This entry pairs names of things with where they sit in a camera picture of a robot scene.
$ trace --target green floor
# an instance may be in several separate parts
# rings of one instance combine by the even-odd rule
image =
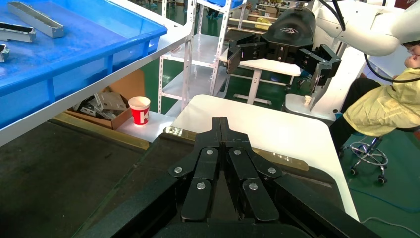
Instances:
[[[168,10],[168,17],[183,24],[182,7],[177,7],[176,10],[170,8]],[[208,35],[218,35],[220,31],[221,19],[218,21],[208,20],[204,18],[202,33]],[[158,100],[158,65],[156,60],[147,66],[143,67],[146,79],[146,94],[152,99],[152,111],[157,111]],[[182,63],[165,60],[164,63],[164,83],[168,83],[177,74],[182,71]],[[252,76],[249,70],[240,69],[236,74]],[[279,75],[272,75],[269,72],[263,72],[262,79],[270,80],[276,77],[287,82],[288,78],[282,78]],[[233,94],[248,94],[251,81],[247,79],[232,77],[229,83],[227,99],[245,102],[245,100],[234,99]],[[308,90],[308,85],[304,84],[301,89],[297,89],[296,84],[293,85],[291,92],[304,95]],[[269,107],[275,110],[280,110],[284,102],[285,90],[282,86],[273,84],[260,83],[257,91],[257,97],[268,99],[272,101],[272,106],[255,103],[255,105]],[[176,100],[164,98],[162,105],[162,112],[165,113],[175,103]],[[353,136],[348,143],[360,140],[360,137]],[[375,166],[360,165],[359,174],[352,176],[349,173],[350,166],[355,162],[355,156],[347,151],[342,159],[342,168],[347,183],[351,190],[354,204],[356,206],[360,221],[368,217],[375,216],[386,221],[400,224],[409,227],[420,233],[420,142],[412,135],[401,131],[394,131],[385,136],[380,149],[382,149],[388,156],[390,162],[386,170],[386,177],[388,183],[385,186],[380,186],[375,183],[380,169]],[[397,206],[407,207],[408,210],[417,210],[418,212],[404,211],[396,208],[386,202],[383,202],[373,196],[377,196]],[[386,225],[377,221],[368,221],[366,225],[377,232],[384,238],[416,237],[412,233],[405,231],[402,228]]]

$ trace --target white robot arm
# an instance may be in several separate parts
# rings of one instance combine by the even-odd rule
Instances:
[[[377,6],[360,1],[338,2],[346,30],[334,14],[319,9],[316,24],[329,36],[371,56],[385,56],[402,43],[420,40],[420,2],[407,10]]]

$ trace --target metal shelving unit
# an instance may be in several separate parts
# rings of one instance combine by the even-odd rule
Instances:
[[[40,124],[46,122],[52,117],[58,115],[64,110],[72,107],[76,103],[80,102],[82,99],[87,98],[93,95],[96,92],[101,91],[102,89],[108,87],[110,84],[118,81],[119,79],[129,75],[130,73],[138,70],[142,66],[150,63],[151,61],[159,58],[163,54],[166,54],[169,51],[172,51],[179,47],[181,44],[187,42],[187,46],[192,39],[192,32],[194,30],[194,22],[188,21],[184,26],[173,22],[165,17],[162,17],[159,14],[151,12],[145,8],[142,8],[132,2],[127,0],[109,0],[112,3],[119,5],[120,7],[126,8],[132,12],[140,14],[145,18],[151,19],[161,25],[164,25],[168,29],[168,33],[163,35],[160,38],[159,44],[157,46],[156,52],[139,59],[138,61],[110,74],[109,76],[87,86],[86,88],[79,90],[53,104],[44,107],[31,115],[10,124],[2,129],[0,129],[0,146],[8,143],[9,141],[14,140],[15,138],[23,135],[24,133],[32,130],[33,128],[39,126]],[[189,4],[196,5],[196,0],[189,0]],[[192,7],[188,8],[188,14],[195,15],[195,11],[192,12]],[[184,68],[189,69],[191,67],[191,62],[187,62]],[[189,78],[189,70],[184,71],[184,77]]]
[[[166,1],[162,3],[162,16],[166,17]],[[167,54],[160,57],[159,65],[159,93],[158,93],[158,113],[161,113],[162,108],[162,97],[174,98],[181,100],[181,103],[175,103],[175,105],[166,113],[176,117],[188,104],[194,96],[199,94],[208,94],[218,97],[224,97],[227,92],[229,85],[229,75],[226,73],[226,68],[219,69],[219,57],[227,49],[224,46],[224,37],[226,34],[227,23],[229,15],[233,11],[242,8],[241,18],[239,23],[239,29],[242,25],[243,15],[245,13],[246,1],[243,0],[242,4],[230,8],[232,0],[227,0],[224,7],[212,4],[204,0],[197,0],[200,5],[199,12],[199,24],[197,34],[194,35],[194,31],[191,32],[191,42],[186,43],[178,47],[177,49],[168,52]],[[201,33],[201,27],[203,22],[204,6],[219,11],[223,14],[223,20],[221,24],[220,35],[209,36]],[[193,7],[193,17],[195,19],[195,12],[197,11],[197,5]],[[187,68],[184,66],[184,72],[176,76],[170,83],[163,87],[163,65],[164,60],[174,60],[178,62],[189,62],[192,66]],[[186,78],[185,70],[191,71],[191,76]]]

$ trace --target white tabletop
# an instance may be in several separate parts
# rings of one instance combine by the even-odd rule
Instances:
[[[172,126],[201,133],[212,117],[227,117],[232,130],[246,133],[252,147],[304,160],[331,175],[344,209],[359,220],[328,127],[319,120],[208,95],[195,96]]]
[[[222,53],[219,57],[220,61],[226,62],[227,61],[227,50]],[[255,59],[255,60],[247,60],[242,61],[239,63],[239,66],[244,66],[252,69],[261,69],[275,73],[281,73],[290,76],[300,76],[301,69],[295,65],[290,63],[283,63],[278,62],[275,60],[269,59]]]

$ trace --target blue plastic tray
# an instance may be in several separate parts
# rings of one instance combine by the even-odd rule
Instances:
[[[224,7],[226,5],[226,0],[206,0],[206,1],[219,5],[221,7]],[[232,4],[230,5],[230,8],[235,8],[241,4],[242,4],[242,0],[232,0]]]
[[[0,0],[0,21],[28,26],[7,11],[9,1]],[[10,48],[0,63],[0,129],[156,51],[167,33],[106,0],[22,2],[64,25],[65,36],[0,41]]]

